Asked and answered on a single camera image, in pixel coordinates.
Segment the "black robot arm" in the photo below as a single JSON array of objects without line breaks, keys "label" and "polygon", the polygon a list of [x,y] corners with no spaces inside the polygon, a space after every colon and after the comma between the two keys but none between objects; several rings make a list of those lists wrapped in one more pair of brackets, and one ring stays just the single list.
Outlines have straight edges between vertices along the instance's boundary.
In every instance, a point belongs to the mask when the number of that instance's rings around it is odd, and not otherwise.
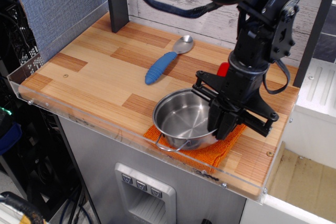
[{"label": "black robot arm", "polygon": [[239,124],[267,136],[278,114],[262,99],[266,73],[282,62],[295,44],[292,26],[299,0],[212,0],[218,5],[236,4],[239,10],[237,43],[229,54],[228,69],[221,76],[196,73],[193,91],[209,103],[207,128],[223,140]]}]

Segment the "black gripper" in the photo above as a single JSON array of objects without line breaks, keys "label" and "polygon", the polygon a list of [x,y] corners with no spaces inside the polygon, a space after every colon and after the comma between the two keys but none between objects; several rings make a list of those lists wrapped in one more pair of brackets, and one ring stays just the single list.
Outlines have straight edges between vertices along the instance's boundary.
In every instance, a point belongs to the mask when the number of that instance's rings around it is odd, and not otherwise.
[{"label": "black gripper", "polygon": [[244,124],[266,137],[279,119],[259,92],[268,66],[245,68],[229,64],[225,77],[201,70],[196,72],[192,92],[209,104],[208,131],[216,130],[216,139],[224,140],[236,126]]}]

